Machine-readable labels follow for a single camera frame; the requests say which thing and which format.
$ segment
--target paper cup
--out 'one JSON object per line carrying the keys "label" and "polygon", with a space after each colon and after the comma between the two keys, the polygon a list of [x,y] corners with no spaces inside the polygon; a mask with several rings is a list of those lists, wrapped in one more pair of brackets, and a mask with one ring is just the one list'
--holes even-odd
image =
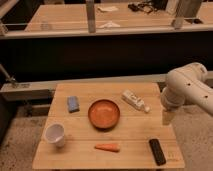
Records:
{"label": "paper cup", "polygon": [[45,140],[56,147],[65,145],[64,127],[60,124],[50,125],[44,134]]}

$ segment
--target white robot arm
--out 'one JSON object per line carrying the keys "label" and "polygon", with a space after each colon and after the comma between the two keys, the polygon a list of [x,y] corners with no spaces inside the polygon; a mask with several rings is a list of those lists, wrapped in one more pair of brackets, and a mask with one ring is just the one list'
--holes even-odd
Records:
{"label": "white robot arm", "polygon": [[171,70],[161,93],[162,105],[167,111],[173,111],[187,99],[213,116],[213,90],[204,84],[207,74],[205,66],[200,63]]}

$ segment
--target gray floor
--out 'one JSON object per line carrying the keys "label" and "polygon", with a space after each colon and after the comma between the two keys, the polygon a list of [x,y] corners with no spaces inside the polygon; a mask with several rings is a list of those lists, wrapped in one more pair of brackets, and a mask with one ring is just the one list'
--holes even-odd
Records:
{"label": "gray floor", "polygon": [[[1,171],[31,171],[45,116],[17,116],[0,149]],[[213,170],[213,118],[197,106],[184,107],[173,120],[185,171]]]}

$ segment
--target wooden table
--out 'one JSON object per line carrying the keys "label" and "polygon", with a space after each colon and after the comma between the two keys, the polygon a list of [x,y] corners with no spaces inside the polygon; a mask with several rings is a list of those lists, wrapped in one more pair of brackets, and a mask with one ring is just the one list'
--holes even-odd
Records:
{"label": "wooden table", "polygon": [[[151,107],[145,114],[121,99],[129,89]],[[172,126],[162,125],[162,106],[155,83],[67,83],[57,86],[45,128],[53,123],[63,124],[66,145],[56,149],[43,135],[33,161],[34,169],[158,169],[184,168]],[[77,96],[80,111],[68,113],[67,97]],[[88,108],[99,99],[114,101],[120,108],[118,125],[108,132],[95,129],[88,120]],[[148,140],[158,138],[167,163],[155,164]],[[119,153],[94,149],[97,143],[119,143]]]}
{"label": "wooden table", "polygon": [[[95,4],[96,27],[113,21],[122,28],[170,26],[174,16],[165,11],[153,12],[149,15],[143,12],[132,12],[127,8],[128,3],[102,3]],[[98,7],[116,6],[118,11],[102,13]],[[205,24],[213,24],[213,2],[203,3],[198,13]],[[73,5],[41,5],[25,31],[41,31],[42,23],[51,25],[52,30],[87,29],[87,16],[85,4]]]}

